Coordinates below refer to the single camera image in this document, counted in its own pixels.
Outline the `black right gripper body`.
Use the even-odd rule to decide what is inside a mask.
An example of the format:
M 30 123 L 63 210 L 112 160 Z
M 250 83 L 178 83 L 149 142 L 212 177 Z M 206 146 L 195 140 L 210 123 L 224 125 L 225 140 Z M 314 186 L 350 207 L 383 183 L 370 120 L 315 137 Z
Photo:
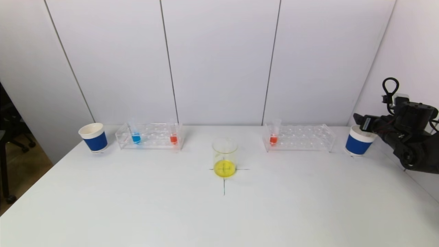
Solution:
M 360 125 L 360 129 L 364 132 L 383 135 L 389 133 L 389 118 L 387 116 L 365 115 Z

